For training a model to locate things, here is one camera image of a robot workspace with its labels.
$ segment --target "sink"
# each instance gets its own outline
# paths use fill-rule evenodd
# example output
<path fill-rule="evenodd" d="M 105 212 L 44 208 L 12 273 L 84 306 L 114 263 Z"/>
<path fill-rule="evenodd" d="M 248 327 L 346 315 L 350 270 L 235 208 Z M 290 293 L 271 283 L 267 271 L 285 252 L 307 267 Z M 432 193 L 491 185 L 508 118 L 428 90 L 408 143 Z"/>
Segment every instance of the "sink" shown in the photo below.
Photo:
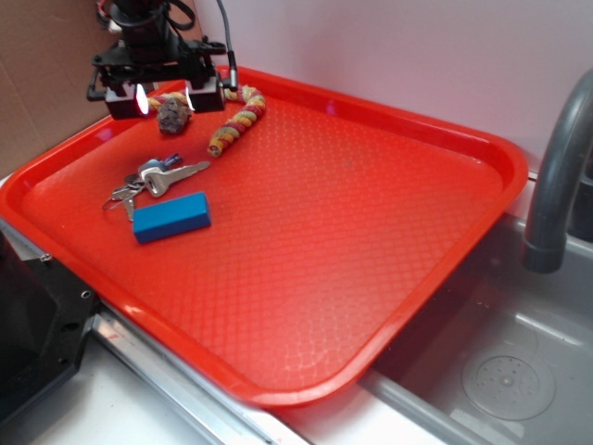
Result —
<path fill-rule="evenodd" d="M 523 229 L 503 217 L 363 378 L 447 443 L 593 441 L 593 249 L 530 273 Z"/>

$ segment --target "white wall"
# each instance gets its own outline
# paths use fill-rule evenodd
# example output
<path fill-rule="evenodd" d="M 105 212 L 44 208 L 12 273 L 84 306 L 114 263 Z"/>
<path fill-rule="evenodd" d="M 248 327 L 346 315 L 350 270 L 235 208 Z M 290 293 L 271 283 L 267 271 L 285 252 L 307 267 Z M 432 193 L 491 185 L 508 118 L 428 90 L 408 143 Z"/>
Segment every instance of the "white wall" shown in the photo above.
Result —
<path fill-rule="evenodd" d="M 216 2 L 195 3 L 204 32 L 223 41 Z M 224 4 L 239 65 L 497 134 L 532 170 L 593 67 L 593 0 Z"/>

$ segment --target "brown cardboard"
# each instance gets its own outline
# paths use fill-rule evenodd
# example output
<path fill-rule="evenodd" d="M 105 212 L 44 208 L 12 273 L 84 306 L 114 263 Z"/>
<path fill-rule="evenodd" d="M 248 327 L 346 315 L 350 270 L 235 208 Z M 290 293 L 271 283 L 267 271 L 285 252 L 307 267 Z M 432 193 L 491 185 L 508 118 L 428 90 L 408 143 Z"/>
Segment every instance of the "brown cardboard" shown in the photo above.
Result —
<path fill-rule="evenodd" d="M 95 0 L 3 2 L 2 18 L 0 178 L 107 115 L 86 90 L 91 57 L 117 39 L 97 23 Z"/>

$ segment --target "tray rim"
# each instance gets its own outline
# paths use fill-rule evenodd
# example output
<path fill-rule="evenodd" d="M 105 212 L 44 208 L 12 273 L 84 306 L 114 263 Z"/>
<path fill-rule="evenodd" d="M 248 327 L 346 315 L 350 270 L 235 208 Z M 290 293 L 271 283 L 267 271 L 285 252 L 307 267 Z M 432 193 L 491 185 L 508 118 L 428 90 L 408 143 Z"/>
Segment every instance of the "tray rim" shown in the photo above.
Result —
<path fill-rule="evenodd" d="M 214 356 L 206 348 L 187 337 L 181 336 L 160 319 L 152 318 L 150 311 L 129 313 L 122 311 L 119 307 L 115 308 L 125 318 L 137 324 L 138 327 L 163 343 L 164 346 L 174 350 L 176 354 L 196 369 L 200 369 L 196 366 L 196 362 L 216 366 L 216 376 L 205 374 L 221 387 L 234 394 L 234 396 L 263 407 L 298 405 L 328 396 L 357 380 L 364 373 L 372 359 L 405 325 L 405 323 L 402 323 L 402 318 L 409 320 L 413 317 L 416 311 L 422 307 L 430 295 L 446 279 L 448 274 L 452 272 L 451 263 L 457 266 L 520 194 L 527 181 L 527 162 L 519 147 L 493 134 L 399 108 L 376 104 L 317 86 L 298 83 L 261 71 L 241 68 L 239 72 L 242 77 L 241 80 L 247 80 L 246 83 L 254 83 L 254 85 L 257 85 L 258 82 L 265 83 L 266 90 L 263 92 L 265 96 L 273 96 L 280 100 L 285 100 L 283 96 L 289 96 L 291 101 L 296 101 L 297 104 L 298 101 L 302 102 L 298 105 L 308 106 L 321 112 L 327 112 L 327 106 L 331 103 L 331 114 L 347 121 L 359 121 L 357 120 L 358 113 L 364 112 L 371 119 L 371 122 L 365 122 L 369 126 L 480 159 L 492 166 L 503 182 L 502 192 L 498 195 L 494 205 L 482 214 L 481 218 L 440 260 L 420 285 L 408 294 L 397 310 L 397 314 L 392 313 L 378 328 L 376 334 L 337 374 L 306 388 L 295 390 L 262 388 L 242 379 L 238 371 L 235 371 L 222 359 Z M 170 91 L 178 87 L 179 84 L 179 82 L 167 83 L 154 94 Z M 125 294 L 128 295 L 127 298 L 132 298 L 134 301 L 137 301 L 137 297 L 129 295 L 116 283 L 101 277 L 95 267 L 90 267 L 82 259 L 76 258 L 76 255 L 73 255 L 68 248 L 61 246 L 56 240 L 45 235 L 32 221 L 24 218 L 19 213 L 19 203 L 43 179 L 99 147 L 101 132 L 109 131 L 112 134 L 118 134 L 132 128 L 136 122 L 138 120 L 114 121 L 110 117 L 106 117 L 19 168 L 0 188 L 0 216 L 6 219 L 8 223 L 27 236 L 31 242 L 62 261 L 91 286 L 96 286 L 95 283 L 102 282 L 100 286 L 96 287 L 99 295 Z M 45 168 L 46 164 L 52 165 L 51 171 Z M 417 295 L 426 295 L 428 297 L 423 298 L 423 303 L 418 305 Z"/>

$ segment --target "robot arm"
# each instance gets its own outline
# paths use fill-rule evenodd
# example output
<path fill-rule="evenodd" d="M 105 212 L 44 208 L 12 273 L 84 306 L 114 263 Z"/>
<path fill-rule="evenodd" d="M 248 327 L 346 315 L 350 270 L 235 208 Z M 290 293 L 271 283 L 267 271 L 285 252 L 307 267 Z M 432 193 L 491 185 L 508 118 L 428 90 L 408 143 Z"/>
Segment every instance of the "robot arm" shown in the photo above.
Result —
<path fill-rule="evenodd" d="M 147 114 L 142 83 L 184 79 L 188 103 L 194 112 L 223 110 L 223 88 L 236 91 L 237 71 L 230 47 L 228 22 L 221 0 L 227 45 L 187 41 L 180 31 L 194 27 L 196 15 L 182 0 L 113 0 L 109 16 L 121 28 L 120 39 L 107 51 L 93 57 L 95 73 L 87 98 L 105 101 L 114 119 Z M 170 17 L 171 6 L 189 18 L 178 23 Z M 230 78 L 222 80 L 211 57 L 227 54 Z M 100 80 L 105 91 L 95 90 Z"/>

